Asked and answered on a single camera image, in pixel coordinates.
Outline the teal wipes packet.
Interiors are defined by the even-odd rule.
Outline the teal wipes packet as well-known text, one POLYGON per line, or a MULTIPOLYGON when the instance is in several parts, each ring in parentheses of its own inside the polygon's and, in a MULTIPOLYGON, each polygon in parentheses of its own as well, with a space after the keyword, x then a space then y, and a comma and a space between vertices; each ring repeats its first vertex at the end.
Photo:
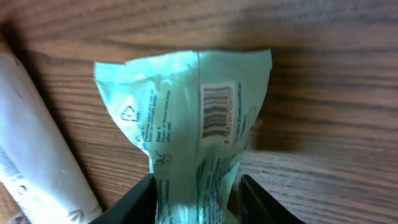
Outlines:
POLYGON ((108 113, 149 156, 157 223, 236 223, 229 195, 267 93, 270 50, 96 62, 108 113))

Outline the white tube gold cap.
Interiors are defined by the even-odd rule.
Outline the white tube gold cap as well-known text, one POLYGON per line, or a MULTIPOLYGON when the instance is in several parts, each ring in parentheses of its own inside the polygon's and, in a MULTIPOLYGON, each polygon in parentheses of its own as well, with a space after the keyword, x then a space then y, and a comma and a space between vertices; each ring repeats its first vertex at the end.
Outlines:
POLYGON ((1 182, 31 223, 90 223, 102 209, 24 66, 1 54, 1 182))

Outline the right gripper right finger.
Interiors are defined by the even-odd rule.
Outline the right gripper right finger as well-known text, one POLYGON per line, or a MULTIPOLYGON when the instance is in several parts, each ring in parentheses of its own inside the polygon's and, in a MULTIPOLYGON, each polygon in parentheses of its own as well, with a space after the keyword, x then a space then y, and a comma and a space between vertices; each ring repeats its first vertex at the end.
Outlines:
POLYGON ((242 224, 304 224, 247 174, 239 181, 238 202, 242 224))

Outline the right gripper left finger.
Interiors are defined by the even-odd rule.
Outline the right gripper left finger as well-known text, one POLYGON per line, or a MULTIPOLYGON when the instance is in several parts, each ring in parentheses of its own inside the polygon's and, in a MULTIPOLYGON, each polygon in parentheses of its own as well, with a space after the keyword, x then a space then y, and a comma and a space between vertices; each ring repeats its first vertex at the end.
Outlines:
POLYGON ((147 174, 113 207, 90 224, 154 224, 157 192, 153 174, 147 174))

